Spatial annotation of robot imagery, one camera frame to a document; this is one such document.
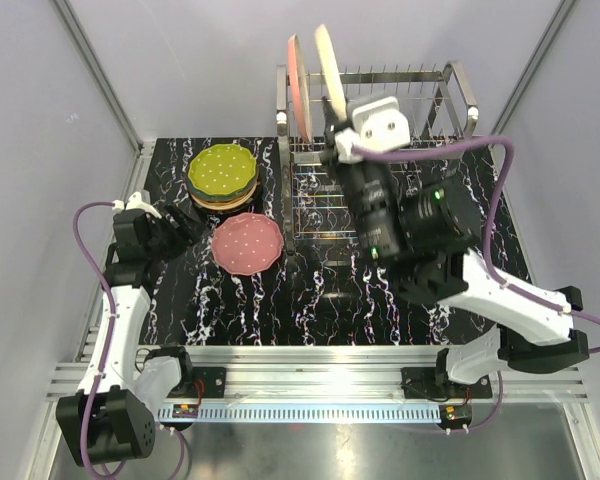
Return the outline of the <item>pink dotted scalloped plate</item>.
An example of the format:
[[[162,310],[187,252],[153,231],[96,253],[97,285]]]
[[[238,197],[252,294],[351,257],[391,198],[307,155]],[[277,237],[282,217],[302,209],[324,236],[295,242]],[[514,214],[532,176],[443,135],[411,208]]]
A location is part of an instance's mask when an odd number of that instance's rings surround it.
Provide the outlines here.
[[[269,269],[280,257],[283,246],[284,239],[275,221],[248,212],[224,221],[211,240],[215,263],[229,274],[240,276]]]

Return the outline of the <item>cream and pink plate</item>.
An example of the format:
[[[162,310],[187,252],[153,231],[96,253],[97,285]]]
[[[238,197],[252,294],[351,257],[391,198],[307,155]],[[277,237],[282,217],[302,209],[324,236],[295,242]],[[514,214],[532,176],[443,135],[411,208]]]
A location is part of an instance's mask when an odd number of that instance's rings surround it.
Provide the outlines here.
[[[310,144],[313,140],[313,129],[307,83],[308,75],[297,35],[292,35],[287,42],[287,63],[289,69],[289,86],[297,129],[301,139],[305,143]]]

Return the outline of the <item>cream and blue plate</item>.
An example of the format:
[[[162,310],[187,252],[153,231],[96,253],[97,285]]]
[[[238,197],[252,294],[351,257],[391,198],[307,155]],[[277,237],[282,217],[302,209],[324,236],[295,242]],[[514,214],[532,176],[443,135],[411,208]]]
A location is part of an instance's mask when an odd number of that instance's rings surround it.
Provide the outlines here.
[[[341,82],[340,71],[332,40],[325,24],[321,24],[315,29],[314,40],[328,97],[333,102],[334,109],[339,117],[348,118],[347,101]]]

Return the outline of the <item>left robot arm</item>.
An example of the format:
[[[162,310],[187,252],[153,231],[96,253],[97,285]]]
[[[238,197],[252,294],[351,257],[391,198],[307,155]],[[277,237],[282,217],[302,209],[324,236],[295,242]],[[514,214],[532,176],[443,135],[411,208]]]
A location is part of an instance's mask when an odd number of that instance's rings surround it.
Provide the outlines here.
[[[167,397],[200,387],[182,346],[163,346],[135,365],[140,329],[161,265],[182,256],[204,225],[173,204],[114,201],[113,241],[94,268],[102,288],[100,330],[91,360],[73,395],[59,399],[56,420],[75,463],[96,479],[112,479],[153,451],[158,410]]]

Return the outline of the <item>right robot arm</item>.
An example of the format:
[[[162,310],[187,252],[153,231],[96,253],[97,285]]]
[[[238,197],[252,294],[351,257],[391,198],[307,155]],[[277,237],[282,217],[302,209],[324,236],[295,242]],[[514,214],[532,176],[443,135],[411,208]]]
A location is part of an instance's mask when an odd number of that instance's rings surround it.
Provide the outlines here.
[[[543,290],[497,269],[489,222],[457,175],[401,193],[391,163],[438,159],[483,146],[480,139],[413,151],[409,126],[391,96],[335,107],[324,101],[321,161],[339,184],[363,254],[383,267],[393,292],[409,303],[464,310],[491,329],[440,350],[432,367],[406,373],[407,395],[442,402],[465,396],[489,374],[551,374],[590,356],[574,325],[577,288]]]

